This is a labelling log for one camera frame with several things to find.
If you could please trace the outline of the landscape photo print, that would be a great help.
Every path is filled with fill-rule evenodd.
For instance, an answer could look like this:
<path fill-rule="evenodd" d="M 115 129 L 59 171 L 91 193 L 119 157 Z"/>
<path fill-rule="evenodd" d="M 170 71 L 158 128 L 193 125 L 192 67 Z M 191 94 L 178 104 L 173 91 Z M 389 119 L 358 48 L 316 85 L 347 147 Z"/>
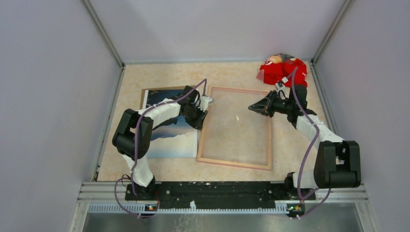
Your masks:
<path fill-rule="evenodd" d="M 165 98 L 182 93 L 183 89 L 183 86 L 143 89 L 141 106 L 143 109 L 149 108 Z M 183 116 L 174 117 L 153 130 L 146 156 L 150 159 L 195 158 L 197 142 L 198 131 L 189 126 Z"/>

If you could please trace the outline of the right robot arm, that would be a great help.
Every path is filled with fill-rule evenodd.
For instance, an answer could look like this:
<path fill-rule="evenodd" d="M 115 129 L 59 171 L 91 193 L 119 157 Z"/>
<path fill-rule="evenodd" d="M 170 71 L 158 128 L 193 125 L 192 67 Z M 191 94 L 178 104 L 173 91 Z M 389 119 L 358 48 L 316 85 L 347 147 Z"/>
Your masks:
<path fill-rule="evenodd" d="M 283 90 L 270 91 L 248 107 L 260 115 L 284 114 L 310 141 L 298 172 L 289 173 L 283 192 L 289 199 L 305 201 L 319 189 L 357 188 L 361 184 L 360 147 L 331 131 L 307 108 L 307 87 L 295 85 L 288 97 Z"/>

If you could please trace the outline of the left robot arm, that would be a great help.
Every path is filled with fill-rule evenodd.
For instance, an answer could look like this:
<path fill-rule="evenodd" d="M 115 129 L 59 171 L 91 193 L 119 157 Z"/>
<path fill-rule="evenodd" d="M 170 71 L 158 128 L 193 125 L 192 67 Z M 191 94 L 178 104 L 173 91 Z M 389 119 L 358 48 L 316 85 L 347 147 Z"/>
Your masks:
<path fill-rule="evenodd" d="M 207 108 L 213 101 L 196 88 L 185 86 L 178 95 L 164 98 L 146 109 L 124 111 L 112 144 L 130 170 L 131 194 L 144 200 L 155 194 L 155 177 L 146 157 L 153 131 L 179 116 L 183 116 L 192 128 L 202 130 Z"/>

